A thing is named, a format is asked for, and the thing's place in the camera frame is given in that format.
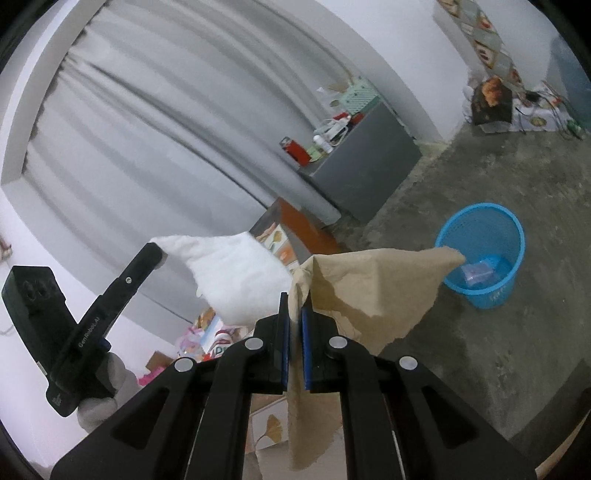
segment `white bottle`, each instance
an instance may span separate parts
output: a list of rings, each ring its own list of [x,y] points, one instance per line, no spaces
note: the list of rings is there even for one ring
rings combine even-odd
[[[314,143],[316,145],[318,145],[322,150],[324,150],[326,153],[331,153],[334,150],[334,147],[332,145],[330,145],[323,137],[321,137],[320,135],[314,135],[314,138],[312,138],[312,140],[314,141]]]

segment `gray cabinet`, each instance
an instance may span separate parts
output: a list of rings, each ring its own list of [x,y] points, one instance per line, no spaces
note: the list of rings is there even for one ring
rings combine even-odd
[[[300,174],[340,210],[367,223],[420,157],[413,139],[379,102],[328,157]]]

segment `metal rivet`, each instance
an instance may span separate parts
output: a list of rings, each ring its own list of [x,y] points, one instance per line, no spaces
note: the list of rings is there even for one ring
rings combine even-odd
[[[400,360],[398,360],[398,363],[405,370],[414,370],[418,367],[417,360],[412,356],[403,356]]]
[[[174,367],[177,372],[188,372],[193,368],[193,360],[190,358],[179,358],[175,363]]]
[[[257,337],[252,337],[252,338],[249,338],[249,339],[246,341],[246,343],[244,344],[244,346],[245,346],[246,348],[248,348],[249,350],[259,350],[259,349],[261,349],[261,348],[262,348],[262,346],[263,346],[264,344],[265,344],[265,343],[263,343],[263,341],[262,341],[260,338],[257,338]]]
[[[332,348],[345,348],[347,346],[347,339],[345,337],[332,337],[329,340],[329,345]]]

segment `white cloth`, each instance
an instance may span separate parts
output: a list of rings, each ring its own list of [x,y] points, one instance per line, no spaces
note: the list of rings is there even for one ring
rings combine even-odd
[[[179,257],[193,273],[201,294],[225,325],[254,328],[277,313],[291,275],[271,252],[244,232],[232,236],[153,238],[166,254]]]
[[[91,433],[139,392],[138,380],[125,368],[123,360],[114,353],[107,355],[109,381],[116,390],[113,398],[87,398],[80,402],[76,415],[78,423]]]

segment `tiled wall art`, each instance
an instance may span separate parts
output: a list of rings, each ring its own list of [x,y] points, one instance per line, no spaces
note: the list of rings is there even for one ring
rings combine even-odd
[[[472,43],[476,54],[491,75],[499,76],[505,83],[523,90],[521,77],[505,49],[494,25],[472,0],[437,0],[452,16],[457,26]]]

